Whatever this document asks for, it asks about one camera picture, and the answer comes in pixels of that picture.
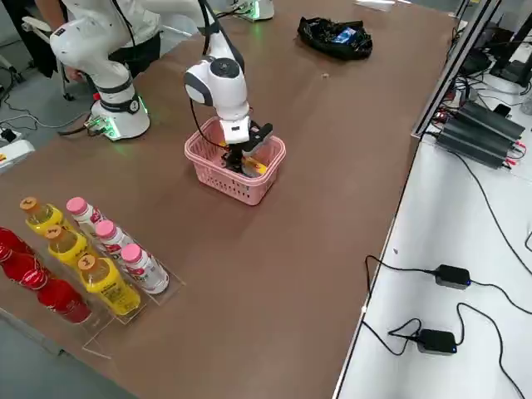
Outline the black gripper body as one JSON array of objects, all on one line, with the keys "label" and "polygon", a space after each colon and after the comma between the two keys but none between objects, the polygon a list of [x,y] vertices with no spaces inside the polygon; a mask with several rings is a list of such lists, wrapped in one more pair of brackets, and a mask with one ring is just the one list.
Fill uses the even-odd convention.
[{"label": "black gripper body", "polygon": [[229,144],[227,149],[229,158],[241,159],[242,157],[251,156],[255,152],[255,144],[252,141]]}]

